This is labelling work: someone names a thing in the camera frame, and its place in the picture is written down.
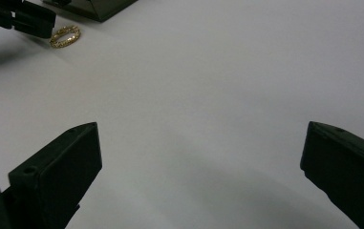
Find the white surface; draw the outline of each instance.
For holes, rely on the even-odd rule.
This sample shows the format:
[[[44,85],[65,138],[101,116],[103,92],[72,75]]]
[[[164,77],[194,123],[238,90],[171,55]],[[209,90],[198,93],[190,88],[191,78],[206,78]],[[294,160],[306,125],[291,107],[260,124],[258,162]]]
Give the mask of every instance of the white surface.
[[[68,228],[356,228],[299,168],[309,121],[364,137],[364,1],[139,0],[54,50],[0,29],[0,188],[97,121]]]

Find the gold ring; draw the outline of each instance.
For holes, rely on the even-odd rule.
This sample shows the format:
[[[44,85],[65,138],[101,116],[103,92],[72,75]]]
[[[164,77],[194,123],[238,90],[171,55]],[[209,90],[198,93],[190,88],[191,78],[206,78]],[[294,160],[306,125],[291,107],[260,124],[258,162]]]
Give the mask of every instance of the gold ring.
[[[66,40],[59,41],[59,38],[61,38],[62,36],[66,35],[66,34],[69,34],[69,33],[72,33],[73,36],[69,37]],[[76,40],[78,40],[79,37],[80,37],[80,28],[79,27],[67,26],[67,27],[63,27],[62,29],[57,31],[53,35],[53,37],[51,37],[50,44],[53,48],[56,48],[56,49],[64,48],[64,47],[74,44],[74,42]]]

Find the ring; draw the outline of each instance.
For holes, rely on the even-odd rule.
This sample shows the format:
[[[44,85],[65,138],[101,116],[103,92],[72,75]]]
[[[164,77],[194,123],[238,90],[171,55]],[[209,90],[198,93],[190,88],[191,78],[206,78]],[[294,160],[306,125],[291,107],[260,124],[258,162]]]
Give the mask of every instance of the ring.
[[[61,38],[62,36],[66,35],[66,34],[69,34],[69,33],[73,33],[74,35],[69,37],[66,40],[59,41],[59,38]],[[50,44],[53,48],[56,48],[56,49],[64,48],[64,47],[74,44],[74,42],[76,40],[78,40],[79,37],[80,37],[80,28],[79,27],[67,26],[67,27],[63,27],[62,29],[58,30],[51,37]]]

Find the white table surface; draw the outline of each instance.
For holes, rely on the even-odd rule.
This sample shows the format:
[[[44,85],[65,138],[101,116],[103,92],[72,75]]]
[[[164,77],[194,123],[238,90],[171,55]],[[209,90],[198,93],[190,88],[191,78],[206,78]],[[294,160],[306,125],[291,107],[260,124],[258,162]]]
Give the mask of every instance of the white table surface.
[[[364,138],[364,1],[139,0],[102,24],[57,13],[55,31],[82,31],[65,49],[0,28],[2,190],[96,121],[103,170],[68,228],[357,228],[299,163],[309,121]]]

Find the jeweled ring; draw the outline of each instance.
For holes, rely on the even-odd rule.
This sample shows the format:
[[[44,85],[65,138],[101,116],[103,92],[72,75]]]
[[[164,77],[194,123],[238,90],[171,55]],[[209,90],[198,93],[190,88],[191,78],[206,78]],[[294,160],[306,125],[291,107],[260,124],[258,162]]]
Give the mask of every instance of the jeweled ring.
[[[59,38],[61,38],[62,36],[72,33],[73,36],[69,37],[66,40],[63,41],[59,41]],[[59,49],[59,48],[64,48],[67,47],[69,45],[74,44],[74,42],[76,40],[78,40],[78,38],[80,37],[80,28],[77,26],[67,26],[67,27],[63,27],[62,29],[58,30],[52,37],[50,40],[50,44],[53,48]]]

